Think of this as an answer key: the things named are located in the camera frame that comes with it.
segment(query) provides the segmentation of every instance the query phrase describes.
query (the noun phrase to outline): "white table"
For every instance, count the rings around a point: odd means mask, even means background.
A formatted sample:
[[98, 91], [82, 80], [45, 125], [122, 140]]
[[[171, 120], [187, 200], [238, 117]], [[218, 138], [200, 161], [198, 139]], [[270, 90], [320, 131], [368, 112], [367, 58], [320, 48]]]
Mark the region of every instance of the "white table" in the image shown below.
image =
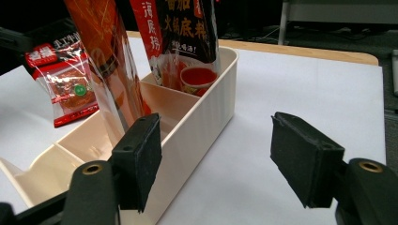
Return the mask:
[[[131, 38], [130, 45], [144, 77], [149, 66], [142, 41]], [[235, 115], [159, 224], [335, 224], [335, 202], [330, 209], [304, 209], [270, 159], [271, 116], [303, 118], [345, 147], [345, 161], [385, 163], [381, 67], [238, 52]], [[0, 77], [0, 157], [22, 170], [80, 124], [54, 128], [40, 88], [21, 67]], [[1, 172], [0, 184], [0, 201], [25, 210]]]

